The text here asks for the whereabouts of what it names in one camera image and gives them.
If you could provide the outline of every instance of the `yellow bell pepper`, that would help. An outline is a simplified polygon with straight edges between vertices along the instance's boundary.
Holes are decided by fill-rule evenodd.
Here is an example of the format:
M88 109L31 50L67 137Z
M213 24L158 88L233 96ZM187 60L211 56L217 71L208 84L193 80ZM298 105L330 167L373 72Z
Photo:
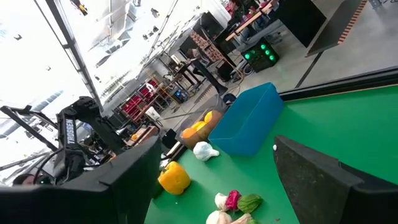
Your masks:
M180 195L191 184L185 169L177 162L169 163L157 179L161 186L170 194Z

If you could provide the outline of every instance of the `green tabletop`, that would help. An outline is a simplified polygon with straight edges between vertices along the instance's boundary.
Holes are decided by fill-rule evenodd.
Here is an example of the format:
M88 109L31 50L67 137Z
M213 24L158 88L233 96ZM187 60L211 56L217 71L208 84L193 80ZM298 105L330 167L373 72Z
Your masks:
M243 195L259 194L264 199L252 214L261 223L298 223L274 164L276 134L398 184L397 124L398 86L286 102L253 157L221 152L202 162L187 151L179 163L193 180L191 186L182 195L163 192L153 200L146 224L203 224L216 210L215 195L233 189Z

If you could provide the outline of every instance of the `green table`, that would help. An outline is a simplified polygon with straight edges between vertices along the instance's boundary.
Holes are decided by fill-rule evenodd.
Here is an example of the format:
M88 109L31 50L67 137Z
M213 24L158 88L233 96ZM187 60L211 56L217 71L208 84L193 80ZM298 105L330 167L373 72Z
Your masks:
M398 184L397 133L398 86L287 101L255 156L221 152L219 157L202 162L187 151L179 163L192 178L191 186L183 195L163 192L153 200L146 224L205 223L216 210L215 195L233 189L242 194L259 194L264 199L265 203L253 213L261 223L298 223L272 155L276 134Z

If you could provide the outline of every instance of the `blue plastic bin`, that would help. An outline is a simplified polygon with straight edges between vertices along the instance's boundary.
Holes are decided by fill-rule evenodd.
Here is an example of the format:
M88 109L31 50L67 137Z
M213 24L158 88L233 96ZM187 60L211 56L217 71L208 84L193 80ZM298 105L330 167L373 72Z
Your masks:
M253 156L260 149L283 106L272 83L246 90L224 114L208 139L227 154Z

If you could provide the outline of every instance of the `floor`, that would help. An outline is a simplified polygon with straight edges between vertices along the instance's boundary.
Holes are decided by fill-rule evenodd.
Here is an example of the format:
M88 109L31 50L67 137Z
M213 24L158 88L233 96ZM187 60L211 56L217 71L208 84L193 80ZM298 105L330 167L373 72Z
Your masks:
M341 2L342 0L314 0L327 18L333 15ZM376 10L367 3L346 40L341 45L323 52L301 86L397 65L397 10L398 3L387 2ZM282 42L274 46L280 55L280 60L272 68L246 77L239 86L225 83L229 87L229 92L239 95L242 91L265 82L272 82L278 91L293 89L308 70L316 55L306 58L309 48L306 49L284 26L279 26L279 21L275 23L276 25L269 28L270 32L280 32L282 35ZM236 52L231 53L230 57L235 62L242 60ZM164 111L161 114L164 127L177 130L182 121L188 117L187 113L195 111L207 98L216 94L215 89L210 88L210 91L203 96L202 93L208 85L209 83L205 82L198 93L181 105L176 112ZM203 99L195 104L201 96Z

